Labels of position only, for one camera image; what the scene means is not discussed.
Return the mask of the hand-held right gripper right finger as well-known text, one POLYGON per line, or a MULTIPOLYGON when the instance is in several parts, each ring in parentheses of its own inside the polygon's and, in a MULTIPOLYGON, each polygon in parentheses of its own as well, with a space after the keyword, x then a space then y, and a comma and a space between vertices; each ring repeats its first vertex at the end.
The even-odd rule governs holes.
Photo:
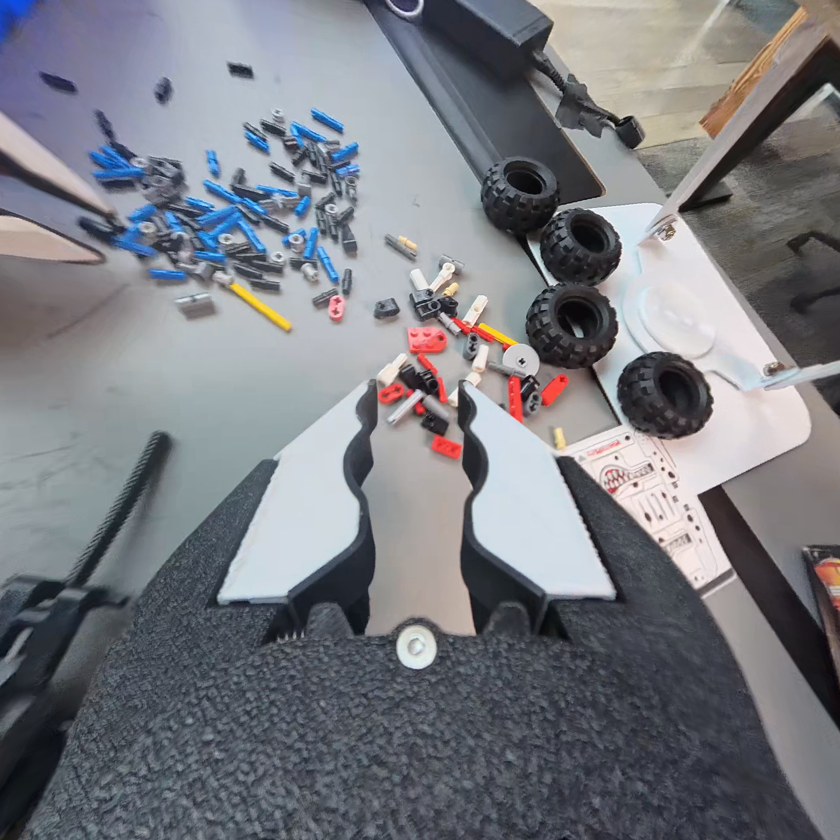
POLYGON ((504 602, 546 618, 553 602, 613 602, 616 585, 559 457, 477 386, 458 386, 461 464, 470 483, 460 570, 472 616, 504 602))

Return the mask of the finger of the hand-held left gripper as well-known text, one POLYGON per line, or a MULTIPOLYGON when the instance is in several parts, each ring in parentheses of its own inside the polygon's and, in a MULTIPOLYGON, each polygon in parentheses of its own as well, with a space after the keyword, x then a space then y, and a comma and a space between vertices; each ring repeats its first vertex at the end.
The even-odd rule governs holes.
POLYGON ((118 214, 93 186, 3 112, 1 174, 100 217, 118 214))
POLYGON ((74 266, 107 260, 98 249, 6 209, 1 210, 1 257, 74 266))

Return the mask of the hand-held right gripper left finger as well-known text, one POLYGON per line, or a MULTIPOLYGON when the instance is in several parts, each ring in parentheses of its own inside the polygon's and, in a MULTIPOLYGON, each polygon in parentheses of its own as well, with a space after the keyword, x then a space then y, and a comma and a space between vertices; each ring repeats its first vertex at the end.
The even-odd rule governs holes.
POLYGON ((369 594, 375 542, 363 484, 378 420, 373 380, 357 385, 275 456, 276 466, 217 603, 282 604, 307 614, 369 594))

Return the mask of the pile of blue black pins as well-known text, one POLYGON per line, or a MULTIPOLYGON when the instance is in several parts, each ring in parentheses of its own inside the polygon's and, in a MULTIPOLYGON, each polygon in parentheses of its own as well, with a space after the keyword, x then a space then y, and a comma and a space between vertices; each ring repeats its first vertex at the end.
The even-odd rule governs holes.
MULTIPOLYGON (((245 280, 253 289, 279 292, 274 278, 289 266, 299 268, 301 242, 295 232, 306 238, 311 228, 330 234, 345 252, 354 252, 355 242, 349 221, 357 198, 355 176, 359 167, 350 164, 358 150, 352 143, 337 148, 335 143, 309 128, 292 122, 286 128, 281 113, 263 120, 260 128, 243 124, 248 145, 270 152, 270 136, 297 154, 292 163, 313 163, 314 171, 301 171, 303 180, 294 189, 273 185, 248 184, 243 168, 235 169, 228 184, 215 150, 205 151, 208 177, 202 185, 215 205, 188 194, 188 179, 181 161, 163 155, 142 156, 119 141, 108 117, 100 110, 94 120, 105 143, 88 155, 96 166, 92 172, 97 183, 111 191, 137 190, 144 203, 119 220, 95 222, 82 217, 78 225, 91 237, 120 248, 139 259, 167 258, 170 269, 149 268, 150 278, 163 282, 183 282, 190 278, 213 282, 220 287, 245 280)), ((319 276, 324 274, 316 262, 319 276)))

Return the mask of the partly built toy chassis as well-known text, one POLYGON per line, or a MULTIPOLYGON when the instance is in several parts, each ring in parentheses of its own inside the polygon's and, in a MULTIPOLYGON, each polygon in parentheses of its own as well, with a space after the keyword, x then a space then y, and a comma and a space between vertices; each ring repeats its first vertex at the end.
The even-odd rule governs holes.
POLYGON ((64 579, 17 575, 2 585, 2 720, 32 705, 47 687, 83 619, 99 608, 121 609, 128 598, 91 578, 130 519, 172 449, 172 436, 157 430, 88 546, 64 579))

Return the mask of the grey desk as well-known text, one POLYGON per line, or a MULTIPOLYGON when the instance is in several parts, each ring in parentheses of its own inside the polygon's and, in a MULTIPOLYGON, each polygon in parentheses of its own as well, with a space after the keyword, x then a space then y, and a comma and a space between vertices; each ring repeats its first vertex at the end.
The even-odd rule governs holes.
POLYGON ((175 446, 140 519, 99 579, 137 595, 261 460, 403 346, 373 301, 404 299, 407 268, 382 243, 405 234, 423 267, 463 259, 499 324, 536 287, 530 261, 487 224, 476 178, 362 2, 43 2, 2 47, 2 111, 90 180, 105 112, 140 154, 184 163, 204 196, 204 151, 265 171, 243 121, 310 107, 361 143, 363 220, 352 308, 339 324, 287 279, 271 306, 284 333, 215 292, 189 320, 140 262, 106 249, 93 268, 2 261, 2 578, 64 571, 155 429, 175 446))

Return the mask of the toy sticker sheet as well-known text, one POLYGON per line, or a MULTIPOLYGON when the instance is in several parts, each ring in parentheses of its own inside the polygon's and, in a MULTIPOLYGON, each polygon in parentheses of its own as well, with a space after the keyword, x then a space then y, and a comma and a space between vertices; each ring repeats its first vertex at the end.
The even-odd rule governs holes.
POLYGON ((735 578, 705 509, 684 486, 664 443, 622 425, 562 453, 636 520, 701 597, 735 578))

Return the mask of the black toy tyre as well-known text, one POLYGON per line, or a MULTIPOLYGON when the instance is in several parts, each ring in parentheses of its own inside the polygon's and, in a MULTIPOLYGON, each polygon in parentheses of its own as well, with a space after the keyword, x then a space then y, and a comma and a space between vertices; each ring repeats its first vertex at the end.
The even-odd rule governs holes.
POLYGON ((540 255, 551 276, 594 287, 619 266, 623 244, 604 216, 576 207, 561 211, 541 233, 540 255))
POLYGON ((544 227, 560 200, 551 169, 521 156, 493 164, 481 183, 479 197, 494 227, 516 236, 544 227))
POLYGON ((618 378, 616 395, 632 426, 661 439, 697 434, 713 412, 707 378, 677 353, 646 353, 629 362, 618 378))
POLYGON ((597 289, 560 283, 534 298, 525 330, 541 362, 580 370, 607 356, 617 338, 618 320, 611 302, 597 289))

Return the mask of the pile of red white pieces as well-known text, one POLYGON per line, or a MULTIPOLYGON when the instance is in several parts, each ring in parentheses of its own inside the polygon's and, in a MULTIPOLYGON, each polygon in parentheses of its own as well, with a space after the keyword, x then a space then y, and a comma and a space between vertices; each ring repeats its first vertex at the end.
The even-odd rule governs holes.
MULTIPOLYGON (((331 288, 320 292, 312 299, 312 304, 328 313, 333 322, 341 322, 345 313, 347 292, 352 287, 353 272, 351 268, 338 273, 328 253, 318 242, 319 230, 313 227, 306 238, 298 236, 302 231, 295 232, 290 241, 297 237, 301 242, 301 258, 297 261, 303 276, 308 280, 315 280, 319 276, 316 262, 320 270, 329 276, 331 288)), ((378 389, 377 399, 383 405, 397 404, 395 414, 388 420, 400 421, 410 412, 421 418, 421 426, 432 435, 430 448, 432 451, 450 458, 459 459, 463 445, 456 443, 446 436, 449 415, 446 405, 457 407, 458 388, 454 386, 449 393, 440 371, 428 356, 439 354, 447 349, 448 336, 465 339, 464 350, 468 352, 468 360, 472 363, 470 372, 466 375, 467 382, 478 386, 483 371, 493 370, 507 377, 509 397, 512 407, 511 414, 519 421, 526 414, 536 413, 542 406, 551 406, 556 402, 569 384, 569 377, 565 374, 556 375, 551 382, 542 389, 539 381, 532 375, 524 375, 511 365, 491 363, 487 359, 490 345, 485 342, 502 341, 502 336, 486 325, 470 327, 466 321, 450 318, 456 309, 441 309, 442 305, 455 304, 448 292, 443 297, 435 297, 433 287, 421 287, 420 283, 410 295, 410 304, 415 313, 424 319, 418 326, 406 329, 408 353, 400 352, 393 362, 389 362, 376 375, 375 384, 378 389)))

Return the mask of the yellow toy axle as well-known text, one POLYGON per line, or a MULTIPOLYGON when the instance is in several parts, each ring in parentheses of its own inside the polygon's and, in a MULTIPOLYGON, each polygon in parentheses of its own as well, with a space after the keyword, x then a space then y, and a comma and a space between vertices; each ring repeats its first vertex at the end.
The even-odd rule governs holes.
POLYGON ((282 331, 286 333, 290 333, 292 331, 292 324, 287 318, 283 317, 278 311, 258 299, 251 291, 245 289, 236 282, 231 283, 228 286, 228 289, 241 301, 257 311, 261 316, 266 318, 282 331))

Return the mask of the white book stand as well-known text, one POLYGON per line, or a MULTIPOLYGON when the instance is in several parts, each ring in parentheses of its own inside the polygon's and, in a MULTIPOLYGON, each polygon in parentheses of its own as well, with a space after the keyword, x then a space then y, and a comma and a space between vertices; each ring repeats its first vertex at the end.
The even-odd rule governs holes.
POLYGON ((665 446, 681 479, 697 494, 803 445, 811 416, 795 387, 838 374, 838 361, 770 373, 769 345, 716 264, 680 217, 680 207, 722 161, 738 115, 675 189, 665 205, 603 206, 596 221, 611 223, 623 244, 618 267, 601 288, 616 309, 613 348, 595 375, 625 424, 639 411, 623 408, 620 378, 635 360, 663 351, 688 361, 709 385, 712 415, 703 428, 665 446))

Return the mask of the toy set box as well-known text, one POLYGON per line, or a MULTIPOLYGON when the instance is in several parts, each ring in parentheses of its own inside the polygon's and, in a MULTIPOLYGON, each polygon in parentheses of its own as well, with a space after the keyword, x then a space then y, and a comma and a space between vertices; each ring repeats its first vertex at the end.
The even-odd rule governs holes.
POLYGON ((836 679, 839 679, 839 545, 806 546, 802 557, 822 618, 836 679))

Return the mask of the black power adapter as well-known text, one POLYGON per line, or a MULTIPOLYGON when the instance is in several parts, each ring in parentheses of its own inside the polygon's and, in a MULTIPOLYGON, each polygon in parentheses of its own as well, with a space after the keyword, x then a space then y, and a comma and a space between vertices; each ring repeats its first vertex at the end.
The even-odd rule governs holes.
POLYGON ((364 4, 479 179, 492 164, 523 157, 553 173, 562 203, 605 193, 530 81, 499 83, 443 36, 401 20, 383 2, 364 4))
POLYGON ((422 23, 504 81, 534 66, 553 29, 552 18, 529 1, 426 1, 422 23))

